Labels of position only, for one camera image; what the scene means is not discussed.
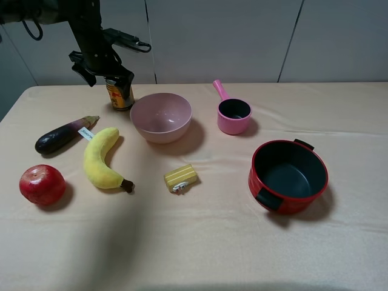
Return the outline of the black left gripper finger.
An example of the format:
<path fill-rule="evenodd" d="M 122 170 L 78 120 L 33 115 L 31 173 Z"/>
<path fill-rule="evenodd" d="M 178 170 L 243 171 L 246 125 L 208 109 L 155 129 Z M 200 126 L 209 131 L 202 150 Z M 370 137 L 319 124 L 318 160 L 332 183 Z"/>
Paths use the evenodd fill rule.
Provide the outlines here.
<path fill-rule="evenodd" d="M 93 87 L 96 84 L 96 77 L 88 72 L 81 64 L 74 63 L 72 70 L 81 76 L 89 86 Z"/>

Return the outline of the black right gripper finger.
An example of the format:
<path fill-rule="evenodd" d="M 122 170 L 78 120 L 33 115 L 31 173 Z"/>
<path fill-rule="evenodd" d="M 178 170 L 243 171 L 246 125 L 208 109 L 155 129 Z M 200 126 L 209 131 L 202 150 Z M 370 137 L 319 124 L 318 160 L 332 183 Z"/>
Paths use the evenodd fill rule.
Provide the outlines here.
<path fill-rule="evenodd" d="M 130 88 L 131 88 L 133 79 L 134 79 L 134 74 L 131 71 L 128 71 L 124 73 L 123 76 L 119 76 L 116 78 L 115 87 L 119 90 L 124 100 L 128 99 L 130 96 Z"/>

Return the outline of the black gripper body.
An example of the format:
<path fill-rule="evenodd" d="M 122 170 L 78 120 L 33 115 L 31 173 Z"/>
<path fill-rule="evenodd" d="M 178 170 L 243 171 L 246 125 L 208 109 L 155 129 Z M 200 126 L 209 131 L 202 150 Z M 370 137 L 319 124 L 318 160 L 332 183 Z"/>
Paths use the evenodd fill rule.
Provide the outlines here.
<path fill-rule="evenodd" d="M 69 26 L 81 50 L 72 52 L 69 57 L 74 63 L 81 64 L 95 77 L 117 78 L 127 72 L 116 59 L 117 54 L 105 39 L 101 18 L 73 18 Z"/>

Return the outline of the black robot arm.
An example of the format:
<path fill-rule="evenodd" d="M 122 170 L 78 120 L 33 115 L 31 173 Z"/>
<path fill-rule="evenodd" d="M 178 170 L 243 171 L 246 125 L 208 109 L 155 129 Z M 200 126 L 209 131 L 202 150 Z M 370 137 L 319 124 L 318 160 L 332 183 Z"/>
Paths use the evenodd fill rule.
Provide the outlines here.
<path fill-rule="evenodd" d="M 102 76 L 129 98 L 134 74 L 122 65 L 112 45 L 129 42 L 131 36 L 103 29 L 99 1 L 1 1 L 1 24 L 11 22 L 21 22 L 36 41 L 43 37 L 42 25 L 67 22 L 80 49 L 69 54 L 72 70 L 91 87 Z"/>

